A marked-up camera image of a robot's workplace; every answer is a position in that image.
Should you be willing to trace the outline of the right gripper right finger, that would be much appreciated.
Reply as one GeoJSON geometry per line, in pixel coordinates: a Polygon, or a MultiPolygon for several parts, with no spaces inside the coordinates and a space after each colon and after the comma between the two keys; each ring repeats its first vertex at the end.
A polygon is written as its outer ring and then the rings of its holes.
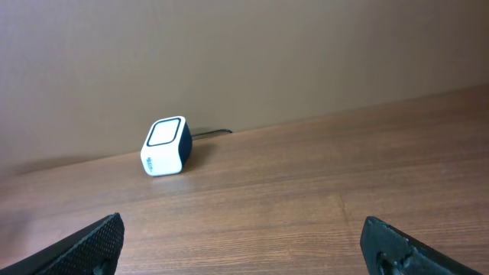
{"type": "Polygon", "coordinates": [[[374,216],[365,219],[360,246],[370,275],[481,275],[374,216]]]}

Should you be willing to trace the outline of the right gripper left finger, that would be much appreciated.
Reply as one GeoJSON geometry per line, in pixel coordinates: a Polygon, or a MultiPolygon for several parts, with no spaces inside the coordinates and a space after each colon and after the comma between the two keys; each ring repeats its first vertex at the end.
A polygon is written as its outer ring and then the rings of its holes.
{"type": "Polygon", "coordinates": [[[55,244],[1,269],[4,275],[114,275],[124,243],[119,213],[107,215],[55,244]]]}

